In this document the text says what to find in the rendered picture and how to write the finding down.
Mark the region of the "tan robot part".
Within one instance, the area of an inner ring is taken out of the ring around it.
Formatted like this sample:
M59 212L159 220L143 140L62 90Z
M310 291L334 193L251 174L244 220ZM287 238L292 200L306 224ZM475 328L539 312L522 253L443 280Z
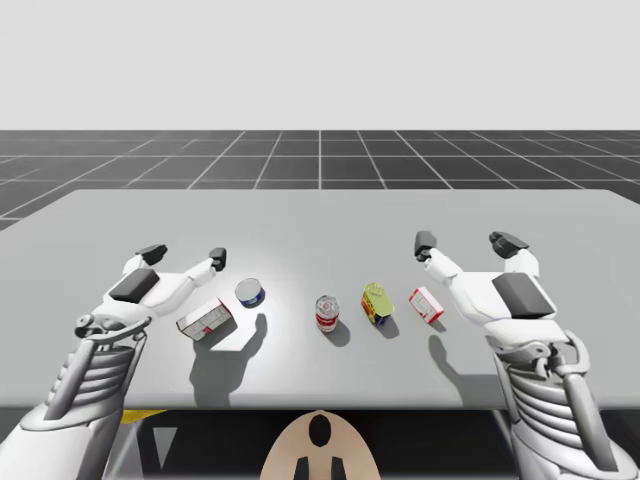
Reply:
M260 480L381 480L381 475L367 443L349 422L314 411L280 433Z

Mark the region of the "green and blue rectangular can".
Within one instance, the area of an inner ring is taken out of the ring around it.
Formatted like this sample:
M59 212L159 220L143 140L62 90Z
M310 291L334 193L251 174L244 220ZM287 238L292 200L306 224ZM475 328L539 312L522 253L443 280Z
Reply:
M376 282L364 287L361 305L369 321L375 326L383 325L394 313L394 306L385 289Z

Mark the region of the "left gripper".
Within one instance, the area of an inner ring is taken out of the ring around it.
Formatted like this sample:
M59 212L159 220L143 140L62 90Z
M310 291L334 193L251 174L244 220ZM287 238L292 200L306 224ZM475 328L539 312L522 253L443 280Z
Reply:
M157 273L148 268L159 263L168 251L164 244L138 250L124 265L124 276L92 311L94 319L108 323L133 325L147 318L157 319L176 312L193 293L193 285L200 288L223 271L227 263L227 249L214 248L206 260L185 273Z

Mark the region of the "red and white can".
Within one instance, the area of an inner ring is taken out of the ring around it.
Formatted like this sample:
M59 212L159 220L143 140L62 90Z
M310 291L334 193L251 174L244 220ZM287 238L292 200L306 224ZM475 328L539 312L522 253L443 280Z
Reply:
M337 299L331 295L321 296L315 304L315 318L318 328L325 332L332 332L340 314L340 307Z

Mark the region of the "small red and white carton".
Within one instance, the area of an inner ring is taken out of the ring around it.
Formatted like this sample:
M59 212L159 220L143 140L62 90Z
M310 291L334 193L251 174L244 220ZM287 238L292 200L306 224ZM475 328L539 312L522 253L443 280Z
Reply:
M424 286L414 290L409 303L428 324L435 322L444 313L442 305Z

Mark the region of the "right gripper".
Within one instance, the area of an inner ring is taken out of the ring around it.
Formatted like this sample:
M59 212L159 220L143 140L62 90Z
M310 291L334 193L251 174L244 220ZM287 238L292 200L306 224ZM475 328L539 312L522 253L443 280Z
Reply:
M414 257L438 283L450 287L461 315L479 326L499 345L523 345L532 341L567 343L568 336L556 322L556 305L534 278L540 277L537 258L529 245L507 232L489 235L493 251L504 260L504 271L463 272L437 248L431 231L418 231Z

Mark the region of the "blue flat can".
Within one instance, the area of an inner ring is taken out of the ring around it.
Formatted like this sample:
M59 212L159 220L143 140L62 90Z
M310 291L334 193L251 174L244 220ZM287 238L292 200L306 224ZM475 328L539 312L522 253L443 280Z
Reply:
M234 293L240 304L247 309L260 305L266 296L261 282L256 278L246 278L240 281Z

